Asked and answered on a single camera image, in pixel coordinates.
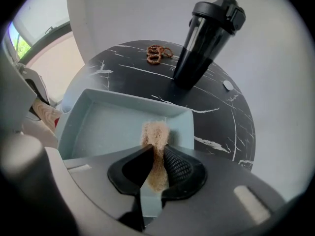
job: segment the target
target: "small white object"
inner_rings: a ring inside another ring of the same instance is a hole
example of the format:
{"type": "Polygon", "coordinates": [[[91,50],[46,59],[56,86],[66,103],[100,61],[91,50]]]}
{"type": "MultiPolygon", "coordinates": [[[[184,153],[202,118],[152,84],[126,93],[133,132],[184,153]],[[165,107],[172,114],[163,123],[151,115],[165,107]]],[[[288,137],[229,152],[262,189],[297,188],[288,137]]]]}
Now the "small white object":
{"type": "Polygon", "coordinates": [[[75,173],[75,172],[80,172],[80,171],[86,171],[86,170],[89,170],[91,168],[92,167],[90,165],[84,164],[84,165],[81,165],[78,167],[71,168],[68,171],[69,171],[69,173],[75,173]]]}
{"type": "Polygon", "coordinates": [[[234,189],[234,194],[238,197],[255,224],[259,225],[271,217],[270,211],[246,186],[237,186],[234,189]]]}
{"type": "Polygon", "coordinates": [[[229,91],[234,89],[234,86],[232,85],[232,83],[230,81],[223,81],[223,85],[225,86],[225,88],[229,91]]]}

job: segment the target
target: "shaker bottle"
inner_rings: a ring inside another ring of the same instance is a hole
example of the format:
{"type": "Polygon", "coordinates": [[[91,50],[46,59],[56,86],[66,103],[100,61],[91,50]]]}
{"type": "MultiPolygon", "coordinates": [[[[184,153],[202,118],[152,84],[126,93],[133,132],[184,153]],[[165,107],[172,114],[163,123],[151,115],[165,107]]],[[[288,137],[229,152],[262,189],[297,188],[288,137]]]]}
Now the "shaker bottle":
{"type": "Polygon", "coordinates": [[[208,69],[230,36],[234,36],[245,19],[236,0],[198,2],[189,23],[190,29],[174,72],[174,82],[192,88],[208,69]]]}

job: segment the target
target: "black lid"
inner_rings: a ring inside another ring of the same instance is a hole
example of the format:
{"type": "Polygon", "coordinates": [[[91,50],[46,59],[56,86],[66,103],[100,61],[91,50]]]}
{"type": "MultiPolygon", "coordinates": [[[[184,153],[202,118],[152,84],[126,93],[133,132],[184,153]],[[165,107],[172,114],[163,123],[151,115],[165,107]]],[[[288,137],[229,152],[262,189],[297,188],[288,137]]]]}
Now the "black lid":
{"type": "Polygon", "coordinates": [[[240,30],[246,20],[244,10],[238,6],[236,0],[216,0],[196,3],[193,15],[217,20],[223,29],[232,35],[240,30]]]}

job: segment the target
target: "black round table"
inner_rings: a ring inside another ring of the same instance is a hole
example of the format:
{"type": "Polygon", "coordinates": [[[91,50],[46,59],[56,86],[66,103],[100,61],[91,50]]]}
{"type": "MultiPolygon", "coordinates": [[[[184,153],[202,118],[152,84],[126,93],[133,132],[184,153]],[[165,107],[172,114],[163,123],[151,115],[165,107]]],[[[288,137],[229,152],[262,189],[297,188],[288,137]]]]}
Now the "black round table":
{"type": "Polygon", "coordinates": [[[71,81],[62,101],[68,112],[86,88],[109,90],[187,107],[193,112],[195,149],[228,158],[251,170],[255,129],[240,89],[214,62],[190,90],[178,88],[173,72],[182,46],[158,40],[139,40],[113,46],[96,55],[71,81]],[[173,58],[161,64],[146,61],[150,45],[169,47],[173,58]],[[224,81],[233,90],[227,90],[224,81]]]}

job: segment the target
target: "black rubber flap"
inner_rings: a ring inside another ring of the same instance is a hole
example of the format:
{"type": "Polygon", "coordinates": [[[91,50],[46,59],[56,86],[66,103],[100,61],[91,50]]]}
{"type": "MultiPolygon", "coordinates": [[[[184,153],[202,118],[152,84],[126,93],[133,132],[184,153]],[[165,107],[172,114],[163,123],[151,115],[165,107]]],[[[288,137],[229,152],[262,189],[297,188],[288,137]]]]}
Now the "black rubber flap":
{"type": "Polygon", "coordinates": [[[153,165],[153,147],[147,146],[113,163],[107,176],[122,194],[137,196],[153,165]]]}
{"type": "Polygon", "coordinates": [[[217,0],[214,3],[198,2],[192,14],[216,20],[231,35],[240,30],[246,20],[245,12],[238,6],[236,0],[217,0]]]}
{"type": "Polygon", "coordinates": [[[162,192],[162,206],[170,200],[182,200],[195,194],[207,180],[203,164],[173,147],[164,148],[164,167],[169,188],[162,192]]]}

